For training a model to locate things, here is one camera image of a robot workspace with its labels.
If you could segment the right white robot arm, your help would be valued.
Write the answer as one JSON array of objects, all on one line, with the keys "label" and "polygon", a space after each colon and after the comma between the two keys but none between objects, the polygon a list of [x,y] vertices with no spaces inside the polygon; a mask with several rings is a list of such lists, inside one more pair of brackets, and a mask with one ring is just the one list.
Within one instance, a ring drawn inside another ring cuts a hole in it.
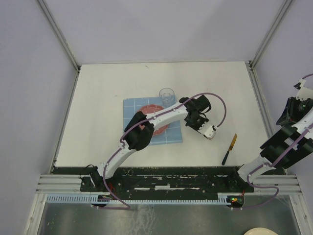
[{"label": "right white robot arm", "polygon": [[225,178],[229,191],[252,183],[272,169],[287,169],[313,152],[313,100],[290,97],[276,122],[281,126],[261,147],[259,156]]}]

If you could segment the green handled gold knife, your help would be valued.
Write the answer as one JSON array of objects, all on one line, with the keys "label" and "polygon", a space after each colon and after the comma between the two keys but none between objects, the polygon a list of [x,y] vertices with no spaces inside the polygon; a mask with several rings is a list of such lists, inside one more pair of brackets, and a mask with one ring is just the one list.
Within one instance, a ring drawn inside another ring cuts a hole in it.
[{"label": "green handled gold knife", "polygon": [[233,149],[236,140],[237,140],[237,134],[234,135],[234,137],[233,137],[233,139],[231,141],[231,144],[230,144],[230,146],[229,146],[229,148],[228,148],[228,150],[227,150],[227,152],[226,152],[226,154],[225,154],[225,156],[224,156],[224,158],[222,160],[222,165],[225,165],[225,163],[227,161],[227,158],[228,158],[228,155],[229,155],[230,151]]}]

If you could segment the pink dotted plate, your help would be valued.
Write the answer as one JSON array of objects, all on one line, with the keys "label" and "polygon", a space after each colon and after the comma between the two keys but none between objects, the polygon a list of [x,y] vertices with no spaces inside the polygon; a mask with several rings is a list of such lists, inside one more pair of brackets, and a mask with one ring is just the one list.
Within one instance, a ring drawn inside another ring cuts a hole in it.
[{"label": "pink dotted plate", "polygon": [[[149,104],[149,105],[144,105],[140,109],[138,109],[136,112],[142,112],[143,114],[152,114],[158,111],[163,110],[164,108],[161,105],[156,105],[156,104]],[[169,127],[169,125],[162,126],[158,129],[155,129],[153,136],[157,136],[165,132],[165,130]]]}]

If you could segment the clear plastic cup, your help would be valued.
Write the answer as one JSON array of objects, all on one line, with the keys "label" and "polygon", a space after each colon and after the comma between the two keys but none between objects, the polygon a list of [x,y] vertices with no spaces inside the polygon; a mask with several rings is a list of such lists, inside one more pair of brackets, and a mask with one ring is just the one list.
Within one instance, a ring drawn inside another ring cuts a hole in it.
[{"label": "clear plastic cup", "polygon": [[165,108],[175,104],[175,93],[171,88],[163,88],[159,91],[159,97]]}]

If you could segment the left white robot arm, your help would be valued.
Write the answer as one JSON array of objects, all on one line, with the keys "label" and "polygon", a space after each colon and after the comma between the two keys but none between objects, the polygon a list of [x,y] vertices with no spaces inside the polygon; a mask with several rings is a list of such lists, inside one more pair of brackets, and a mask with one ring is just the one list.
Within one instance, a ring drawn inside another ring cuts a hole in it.
[{"label": "left white robot arm", "polygon": [[207,139],[213,138],[216,128],[202,113],[206,109],[210,110],[211,104],[204,95],[201,95],[197,99],[183,97],[174,105],[154,113],[137,112],[125,128],[118,149],[107,161],[95,166],[90,172],[91,185],[98,191],[105,190],[108,179],[114,175],[117,168],[131,154],[147,147],[156,130],[170,123],[184,120],[187,127]]}]

